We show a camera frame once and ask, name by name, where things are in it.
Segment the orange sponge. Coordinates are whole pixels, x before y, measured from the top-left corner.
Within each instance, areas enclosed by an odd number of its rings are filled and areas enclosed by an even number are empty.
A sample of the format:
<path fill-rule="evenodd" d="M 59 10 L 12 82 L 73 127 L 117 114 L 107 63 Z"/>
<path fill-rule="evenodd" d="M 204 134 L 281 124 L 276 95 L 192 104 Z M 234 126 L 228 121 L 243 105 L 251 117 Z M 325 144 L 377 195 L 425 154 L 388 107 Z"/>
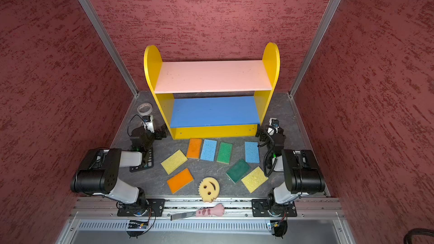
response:
<path fill-rule="evenodd" d="M 184 186 L 193 182 L 194 178 L 191 175 L 188 168 L 182 170 L 177 175 L 173 176 L 169 180 L 167 180 L 167 185 L 172 194 L 175 194 L 177 191 L 182 189 Z"/>
<path fill-rule="evenodd" d="M 189 141 L 186 157 L 188 159 L 199 159 L 201 155 L 202 139 L 191 138 Z"/>

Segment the light green sponge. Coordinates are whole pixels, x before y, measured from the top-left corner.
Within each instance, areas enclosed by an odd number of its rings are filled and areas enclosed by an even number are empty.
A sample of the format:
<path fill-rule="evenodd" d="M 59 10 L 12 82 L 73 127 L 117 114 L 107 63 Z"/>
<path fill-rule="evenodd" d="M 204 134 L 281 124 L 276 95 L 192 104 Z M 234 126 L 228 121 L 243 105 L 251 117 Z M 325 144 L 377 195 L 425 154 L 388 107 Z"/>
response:
<path fill-rule="evenodd" d="M 217 157 L 217 162 L 223 164 L 229 164 L 232 154 L 233 144 L 227 142 L 221 142 Z"/>

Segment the orange sponge front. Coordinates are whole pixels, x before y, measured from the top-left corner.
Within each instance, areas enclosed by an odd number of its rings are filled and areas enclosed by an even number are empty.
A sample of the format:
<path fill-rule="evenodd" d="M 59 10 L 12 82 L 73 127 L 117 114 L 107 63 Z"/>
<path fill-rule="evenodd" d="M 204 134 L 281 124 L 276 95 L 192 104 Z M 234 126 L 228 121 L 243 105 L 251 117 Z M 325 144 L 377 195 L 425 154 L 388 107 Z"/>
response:
<path fill-rule="evenodd" d="M 172 194 L 175 194 L 177 191 L 182 189 L 184 186 L 193 182 L 194 178 L 191 175 L 188 168 L 182 170 L 177 175 L 173 176 L 169 180 L 167 180 L 167 185 Z"/>

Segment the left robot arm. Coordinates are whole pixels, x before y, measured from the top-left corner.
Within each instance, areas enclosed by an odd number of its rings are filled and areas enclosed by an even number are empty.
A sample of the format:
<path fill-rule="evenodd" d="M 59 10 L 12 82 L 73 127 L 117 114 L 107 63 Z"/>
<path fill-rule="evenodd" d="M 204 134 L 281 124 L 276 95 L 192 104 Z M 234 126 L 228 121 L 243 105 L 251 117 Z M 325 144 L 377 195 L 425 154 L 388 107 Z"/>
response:
<path fill-rule="evenodd" d="M 129 131 L 131 148 L 96 148 L 87 152 L 71 184 L 74 193 L 102 196 L 118 204 L 119 216 L 151 214 L 151 206 L 143 189 L 127 184 L 119 178 L 119 169 L 140 172 L 154 166 L 153 143 L 167 137 L 167 126 L 151 130 L 148 125 Z"/>

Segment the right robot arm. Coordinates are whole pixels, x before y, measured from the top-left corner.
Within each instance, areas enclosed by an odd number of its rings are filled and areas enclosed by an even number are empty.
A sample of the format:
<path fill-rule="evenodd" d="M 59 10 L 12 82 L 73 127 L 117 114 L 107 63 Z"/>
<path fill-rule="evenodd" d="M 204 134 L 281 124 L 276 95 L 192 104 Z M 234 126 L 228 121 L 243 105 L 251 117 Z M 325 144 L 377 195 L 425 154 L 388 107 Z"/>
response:
<path fill-rule="evenodd" d="M 262 162 L 264 176 L 273 172 L 284 175 L 284 182 L 267 196 L 266 209 L 271 216 L 283 216 L 296 199 L 325 191 L 325 179 L 311 150 L 285 149 L 286 136 L 276 124 L 259 126 L 256 136 L 258 147 L 267 148 Z"/>

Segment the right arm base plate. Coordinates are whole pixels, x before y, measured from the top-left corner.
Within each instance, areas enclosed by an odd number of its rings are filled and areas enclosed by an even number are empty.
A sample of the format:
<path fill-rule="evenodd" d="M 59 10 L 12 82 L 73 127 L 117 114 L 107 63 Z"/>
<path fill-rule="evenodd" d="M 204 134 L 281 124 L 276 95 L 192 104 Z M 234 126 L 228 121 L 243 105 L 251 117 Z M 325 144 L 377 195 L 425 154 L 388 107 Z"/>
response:
<path fill-rule="evenodd" d="M 267 199 L 253 199 L 252 213 L 254 217 L 271 217 L 271 218 L 295 218 L 297 210 L 294 202 L 288 204 L 277 204 Z"/>

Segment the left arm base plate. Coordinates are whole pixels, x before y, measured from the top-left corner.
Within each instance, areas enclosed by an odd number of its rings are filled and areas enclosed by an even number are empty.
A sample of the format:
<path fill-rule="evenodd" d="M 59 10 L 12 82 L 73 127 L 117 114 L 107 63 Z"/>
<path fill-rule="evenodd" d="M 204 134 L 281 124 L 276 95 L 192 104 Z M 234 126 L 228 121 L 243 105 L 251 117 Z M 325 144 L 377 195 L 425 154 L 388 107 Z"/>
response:
<path fill-rule="evenodd" d="M 146 199 L 143 205 L 133 203 L 124 204 L 118 203 L 118 217 L 146 217 L 156 216 L 161 217 L 165 207 L 166 200 L 162 198 Z"/>

